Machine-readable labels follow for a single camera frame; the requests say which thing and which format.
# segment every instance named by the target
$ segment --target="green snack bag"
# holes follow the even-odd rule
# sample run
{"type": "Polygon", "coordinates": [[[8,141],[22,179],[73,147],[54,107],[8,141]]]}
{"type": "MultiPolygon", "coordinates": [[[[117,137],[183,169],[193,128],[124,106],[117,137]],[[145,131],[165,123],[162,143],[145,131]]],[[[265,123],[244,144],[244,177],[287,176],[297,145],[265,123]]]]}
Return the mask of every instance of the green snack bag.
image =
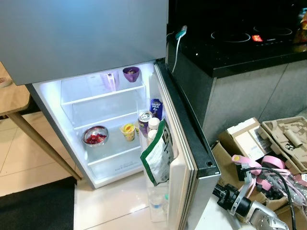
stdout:
{"type": "Polygon", "coordinates": [[[169,167],[173,158],[172,137],[167,122],[163,119],[154,140],[141,154],[141,161],[154,186],[169,179],[169,167]]]}

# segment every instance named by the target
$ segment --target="dark rug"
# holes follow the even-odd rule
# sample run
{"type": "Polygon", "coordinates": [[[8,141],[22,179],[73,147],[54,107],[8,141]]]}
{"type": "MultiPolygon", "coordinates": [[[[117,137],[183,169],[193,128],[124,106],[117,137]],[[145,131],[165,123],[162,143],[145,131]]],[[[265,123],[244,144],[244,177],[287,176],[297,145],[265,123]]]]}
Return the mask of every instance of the dark rug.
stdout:
{"type": "Polygon", "coordinates": [[[69,177],[0,197],[0,230],[73,230],[75,183],[69,177]]]}

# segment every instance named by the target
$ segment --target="metal bowl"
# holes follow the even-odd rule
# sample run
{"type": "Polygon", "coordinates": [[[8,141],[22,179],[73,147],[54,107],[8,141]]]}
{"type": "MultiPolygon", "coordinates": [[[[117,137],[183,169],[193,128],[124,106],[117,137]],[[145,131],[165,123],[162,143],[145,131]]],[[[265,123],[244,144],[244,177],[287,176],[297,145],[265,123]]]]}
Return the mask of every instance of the metal bowl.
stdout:
{"type": "Polygon", "coordinates": [[[94,127],[91,127],[89,128],[88,130],[86,130],[83,135],[82,135],[82,141],[83,143],[86,145],[86,146],[89,146],[89,147],[97,147],[97,146],[100,146],[100,145],[104,145],[107,140],[109,138],[109,132],[107,130],[106,127],[104,126],[94,126],[94,127]],[[86,140],[91,136],[91,135],[97,135],[97,134],[102,134],[102,135],[105,135],[106,138],[97,143],[97,144],[88,144],[86,143],[86,140]]]}

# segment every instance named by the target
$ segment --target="lavender cup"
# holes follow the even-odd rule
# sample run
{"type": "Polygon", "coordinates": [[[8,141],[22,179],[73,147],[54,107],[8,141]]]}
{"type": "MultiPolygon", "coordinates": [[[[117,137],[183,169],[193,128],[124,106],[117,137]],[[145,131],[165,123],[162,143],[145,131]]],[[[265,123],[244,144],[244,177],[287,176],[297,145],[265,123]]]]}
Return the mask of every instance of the lavender cup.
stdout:
{"type": "Polygon", "coordinates": [[[135,82],[137,80],[137,78],[139,77],[140,74],[140,69],[137,67],[128,67],[123,69],[123,73],[125,78],[129,81],[129,82],[135,82]]]}

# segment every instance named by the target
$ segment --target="refrigerator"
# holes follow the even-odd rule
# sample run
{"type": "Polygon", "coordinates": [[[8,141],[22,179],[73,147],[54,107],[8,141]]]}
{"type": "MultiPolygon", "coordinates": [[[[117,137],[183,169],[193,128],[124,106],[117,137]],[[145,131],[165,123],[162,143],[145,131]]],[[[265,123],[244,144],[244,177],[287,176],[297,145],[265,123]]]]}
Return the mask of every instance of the refrigerator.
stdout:
{"type": "Polygon", "coordinates": [[[93,189],[143,170],[146,138],[139,132],[126,141],[120,128],[159,99],[174,159],[167,182],[154,186],[146,176],[149,203],[163,197],[158,209],[150,205],[152,221],[192,230],[220,171],[164,62],[167,12],[166,0],[3,0],[0,60],[17,85],[27,86],[93,189]],[[135,82],[123,74],[131,67],[140,69],[135,82]],[[99,148],[82,142],[93,126],[109,131],[99,148]]]}

